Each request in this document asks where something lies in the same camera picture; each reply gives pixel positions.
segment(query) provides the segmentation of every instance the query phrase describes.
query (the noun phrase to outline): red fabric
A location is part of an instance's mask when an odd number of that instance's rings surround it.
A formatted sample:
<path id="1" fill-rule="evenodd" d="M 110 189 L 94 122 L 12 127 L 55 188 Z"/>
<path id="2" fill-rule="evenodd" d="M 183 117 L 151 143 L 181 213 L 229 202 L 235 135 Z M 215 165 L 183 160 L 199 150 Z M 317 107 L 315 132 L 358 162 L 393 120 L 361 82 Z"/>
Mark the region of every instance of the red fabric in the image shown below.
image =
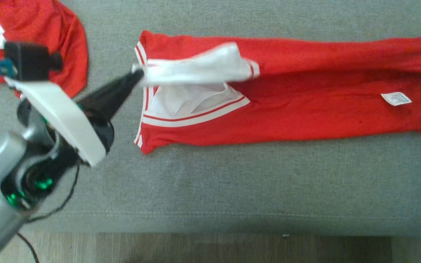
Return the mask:
<path id="1" fill-rule="evenodd" d="M 142 151 L 170 143 L 219 145 L 421 132 L 421 37 L 367 43 L 290 39 L 169 37 L 144 31 L 147 59 L 188 58 L 234 41 L 259 64 L 256 80 L 230 83 L 251 101 L 211 121 L 184 127 L 141 124 Z M 412 103 L 388 104 L 402 92 Z"/>
<path id="2" fill-rule="evenodd" d="M 0 25 L 7 41 L 38 43 L 63 57 L 63 70 L 50 80 L 75 96 L 87 83 L 87 40 L 71 10 L 57 0 L 0 0 Z M 0 50 L 0 59 L 4 51 Z"/>

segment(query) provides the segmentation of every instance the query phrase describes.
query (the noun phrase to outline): white tag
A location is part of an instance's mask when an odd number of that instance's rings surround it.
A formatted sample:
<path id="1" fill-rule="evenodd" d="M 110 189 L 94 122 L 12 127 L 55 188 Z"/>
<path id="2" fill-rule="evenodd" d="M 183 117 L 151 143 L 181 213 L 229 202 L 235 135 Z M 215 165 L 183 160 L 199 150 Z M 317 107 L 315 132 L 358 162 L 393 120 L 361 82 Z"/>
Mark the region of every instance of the white tag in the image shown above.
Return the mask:
<path id="1" fill-rule="evenodd" d="M 392 106 L 398 106 L 398 105 L 412 102 L 402 92 L 386 93 L 386 94 L 381 94 L 381 96 L 383 97 L 384 100 L 386 100 Z"/>

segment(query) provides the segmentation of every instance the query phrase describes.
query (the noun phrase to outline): red jersey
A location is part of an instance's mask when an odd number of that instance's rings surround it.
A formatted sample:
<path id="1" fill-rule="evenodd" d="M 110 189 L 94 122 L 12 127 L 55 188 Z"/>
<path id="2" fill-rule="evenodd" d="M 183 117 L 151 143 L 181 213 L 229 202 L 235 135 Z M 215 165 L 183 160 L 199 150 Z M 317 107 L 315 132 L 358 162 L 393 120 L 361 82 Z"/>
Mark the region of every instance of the red jersey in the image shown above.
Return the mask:
<path id="1" fill-rule="evenodd" d="M 183 88 L 170 80 L 170 87 L 144 88 L 135 140 L 144 153 L 170 143 L 220 145 L 421 132 L 421 37 L 317 43 L 169 37 L 144 31 L 135 52 L 143 67 L 152 69 L 179 66 L 229 43 L 246 62 L 240 61 L 247 77 L 236 78 L 238 82 Z M 199 63 L 194 68 L 199 71 Z"/>
<path id="2" fill-rule="evenodd" d="M 0 0 L 0 60 L 6 40 L 38 43 L 50 52 L 60 52 L 63 70 L 50 73 L 50 80 L 71 97 L 85 87 L 88 55 L 84 28 L 59 1 Z"/>

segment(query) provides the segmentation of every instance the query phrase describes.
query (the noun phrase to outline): white jersey trim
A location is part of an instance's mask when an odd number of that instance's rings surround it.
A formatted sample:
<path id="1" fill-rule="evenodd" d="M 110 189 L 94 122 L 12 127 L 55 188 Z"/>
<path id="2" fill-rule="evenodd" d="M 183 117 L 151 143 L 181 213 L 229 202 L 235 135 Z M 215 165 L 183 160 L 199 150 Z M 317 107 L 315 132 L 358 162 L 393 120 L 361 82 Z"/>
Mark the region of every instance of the white jersey trim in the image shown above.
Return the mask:
<path id="1" fill-rule="evenodd" d="M 136 48 L 134 49 L 135 54 L 137 56 L 137 59 L 141 65 L 147 64 L 147 54 L 145 52 L 144 47 L 142 46 L 142 43 L 138 42 Z M 154 60 L 154 61 L 160 61 L 167 63 L 167 60 Z M 256 78 L 259 76 L 259 65 L 252 60 L 246 60 L 247 63 L 251 67 L 251 77 Z M 144 87 L 143 89 L 143 105 L 142 105 L 142 115 L 139 123 L 139 128 L 137 130 L 137 135 L 134 140 L 135 144 L 139 147 L 142 146 L 143 139 L 142 139 L 142 133 L 141 133 L 141 126 L 142 123 L 148 124 L 148 125 L 154 125 L 154 126 L 160 126 L 160 127 L 183 127 L 183 126 L 189 126 L 194 125 L 198 123 L 207 122 L 216 118 L 219 118 L 223 115 L 226 115 L 227 113 L 230 113 L 234 110 L 237 110 L 241 107 L 246 106 L 250 103 L 250 100 L 245 97 L 244 95 L 239 95 L 236 98 L 233 98 L 231 100 L 227 100 L 223 103 L 220 103 L 219 105 L 216 105 L 210 109 L 207 109 L 205 111 L 192 113 L 189 116 L 186 116 L 184 118 L 163 118 L 161 116 L 152 115 L 147 112 L 148 106 L 151 105 L 152 99 L 154 97 L 154 87 Z"/>

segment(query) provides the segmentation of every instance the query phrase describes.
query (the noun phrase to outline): gray fabric surface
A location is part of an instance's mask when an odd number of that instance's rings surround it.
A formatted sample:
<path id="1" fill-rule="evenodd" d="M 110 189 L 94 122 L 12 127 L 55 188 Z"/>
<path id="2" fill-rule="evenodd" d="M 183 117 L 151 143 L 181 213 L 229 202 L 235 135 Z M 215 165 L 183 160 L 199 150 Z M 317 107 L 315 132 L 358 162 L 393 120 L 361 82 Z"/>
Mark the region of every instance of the gray fabric surface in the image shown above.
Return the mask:
<path id="1" fill-rule="evenodd" d="M 421 35 L 414 0 L 64 0 L 83 22 L 88 90 L 130 69 L 140 32 L 364 41 Z M 32 229 L 421 235 L 421 134 L 198 148 L 142 155 L 133 139 L 142 91 L 114 119 L 99 167 L 81 170 L 59 215 Z M 0 85 L 0 130 L 19 129 Z M 67 194 L 66 176 L 43 211 Z"/>

